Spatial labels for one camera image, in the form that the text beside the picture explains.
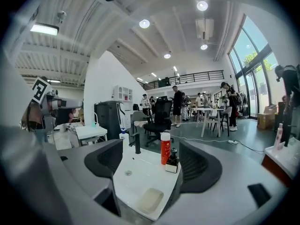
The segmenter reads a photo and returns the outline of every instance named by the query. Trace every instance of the white sneaker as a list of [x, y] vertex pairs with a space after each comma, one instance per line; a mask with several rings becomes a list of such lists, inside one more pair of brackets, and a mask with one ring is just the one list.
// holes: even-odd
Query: white sneaker
[[232, 131], [232, 132], [234, 132], [234, 131], [236, 131], [236, 130], [238, 130], [237, 127], [232, 127], [232, 128], [230, 129], [230, 131]]

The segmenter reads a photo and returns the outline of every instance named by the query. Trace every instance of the pipe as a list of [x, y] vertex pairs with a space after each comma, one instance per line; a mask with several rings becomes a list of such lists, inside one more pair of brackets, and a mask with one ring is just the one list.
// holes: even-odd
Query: pipe
[[216, 57], [215, 57], [214, 61], [217, 61], [219, 59], [220, 54], [223, 52], [224, 42], [226, 41], [229, 26], [230, 26], [230, 23], [231, 23], [232, 8], [233, 8], [233, 6], [230, 6], [230, 2], [228, 1], [227, 2], [227, 10], [226, 10], [225, 26], [224, 26], [224, 29], [223, 29], [222, 38], [221, 38], [221, 41], [219, 43], [219, 47], [217, 49], [217, 54], [216, 54]]

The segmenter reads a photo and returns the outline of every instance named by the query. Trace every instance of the soap dispenser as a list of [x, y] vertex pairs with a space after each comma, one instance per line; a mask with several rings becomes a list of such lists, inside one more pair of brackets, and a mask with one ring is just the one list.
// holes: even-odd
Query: soap dispenser
[[165, 164], [165, 170], [172, 173], [177, 173], [178, 169], [178, 157], [176, 157], [177, 150], [175, 148], [171, 149], [171, 155]]

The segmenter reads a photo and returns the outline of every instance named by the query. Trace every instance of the faucet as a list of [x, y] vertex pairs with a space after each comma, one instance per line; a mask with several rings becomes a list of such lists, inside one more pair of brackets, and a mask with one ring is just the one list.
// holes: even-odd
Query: faucet
[[132, 145], [135, 144], [135, 153], [140, 154], [141, 153], [140, 134], [134, 133], [131, 135], [131, 137], [135, 138], [135, 140], [131, 142], [129, 146], [132, 147]]

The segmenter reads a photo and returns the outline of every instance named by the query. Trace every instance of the black shorts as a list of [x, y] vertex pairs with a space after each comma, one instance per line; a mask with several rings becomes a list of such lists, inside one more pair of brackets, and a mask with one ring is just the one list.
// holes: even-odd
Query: black shorts
[[175, 106], [173, 108], [173, 115], [177, 115], [180, 116], [180, 112], [181, 112], [181, 107], [180, 106]]

